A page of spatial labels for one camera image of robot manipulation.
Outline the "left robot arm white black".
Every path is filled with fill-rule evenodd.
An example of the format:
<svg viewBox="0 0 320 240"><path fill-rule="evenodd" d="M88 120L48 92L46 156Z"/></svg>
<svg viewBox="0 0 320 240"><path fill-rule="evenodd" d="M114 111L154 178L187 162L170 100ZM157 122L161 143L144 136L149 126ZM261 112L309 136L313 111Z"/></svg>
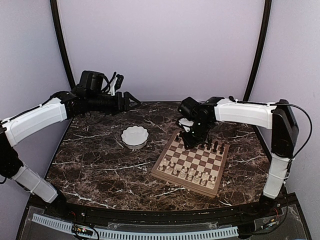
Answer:
<svg viewBox="0 0 320 240"><path fill-rule="evenodd" d="M141 105L130 92L121 92L124 76L114 72L111 78L102 72L85 70L72 90L53 93L45 102L0 122L0 175L13 180L29 193L51 205L60 218L71 213L65 196L20 159L16 147L51 126L76 116L99 112L113 116Z"/></svg>

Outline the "white bishop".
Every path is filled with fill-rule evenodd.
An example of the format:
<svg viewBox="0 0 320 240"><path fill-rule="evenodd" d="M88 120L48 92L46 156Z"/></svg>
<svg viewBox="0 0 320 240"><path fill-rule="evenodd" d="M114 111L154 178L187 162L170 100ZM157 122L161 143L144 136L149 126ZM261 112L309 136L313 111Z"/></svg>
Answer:
<svg viewBox="0 0 320 240"><path fill-rule="evenodd" d="M197 184L200 181L200 177L196 175L193 180Z"/></svg>

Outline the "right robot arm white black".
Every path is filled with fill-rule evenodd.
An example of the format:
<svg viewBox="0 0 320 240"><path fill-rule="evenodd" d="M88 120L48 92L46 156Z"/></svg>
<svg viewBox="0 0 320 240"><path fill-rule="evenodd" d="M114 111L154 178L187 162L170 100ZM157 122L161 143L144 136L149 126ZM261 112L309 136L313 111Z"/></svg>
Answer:
<svg viewBox="0 0 320 240"><path fill-rule="evenodd" d="M263 188L264 199L255 205L255 213L266 217L275 208L274 199L289 178L291 166L299 151L295 149L299 126L293 108L285 99L278 102L241 101L213 96L198 102L192 97L181 101L177 111L192 122L181 134L184 146L193 149L208 143L208 134L217 122L232 122L253 126L259 142L270 161L268 177Z"/></svg>

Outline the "wooden chessboard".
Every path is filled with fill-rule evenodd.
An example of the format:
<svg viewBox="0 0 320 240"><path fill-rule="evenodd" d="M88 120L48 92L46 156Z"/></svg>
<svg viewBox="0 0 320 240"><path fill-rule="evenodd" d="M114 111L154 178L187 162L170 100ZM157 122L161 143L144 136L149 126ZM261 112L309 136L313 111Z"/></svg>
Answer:
<svg viewBox="0 0 320 240"><path fill-rule="evenodd" d="M207 146L185 149L180 132L176 130L153 166L151 174L161 180L214 198L218 194L228 152L229 145L222 141L213 142L210 149L207 149ZM174 167L177 167L176 175L173 174L174 167L170 166L170 162L174 162ZM159 169L160 164L163 164L163 170ZM170 173L165 172L167 166L171 168ZM185 178L181 178L181 170L183 168L186 170ZM192 181L188 180L189 172L193 172ZM202 172L202 176L199 182L195 183L194 177L198 175L198 172ZM204 178L205 172L208 172L208 178ZM209 186L209 183L212 182L212 176L215 176L214 188ZM202 179L208 179L206 186L201 185Z"/></svg>

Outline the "white knight chess piece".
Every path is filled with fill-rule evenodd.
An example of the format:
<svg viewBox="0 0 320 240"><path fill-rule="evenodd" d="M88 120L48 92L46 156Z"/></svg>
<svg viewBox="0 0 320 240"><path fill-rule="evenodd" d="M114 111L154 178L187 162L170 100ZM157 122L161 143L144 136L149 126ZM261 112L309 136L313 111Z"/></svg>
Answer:
<svg viewBox="0 0 320 240"><path fill-rule="evenodd" d="M200 182L200 184L201 184L202 186L204 186L204 187L207 186L207 183L208 183L208 179L202 179L201 182Z"/></svg>

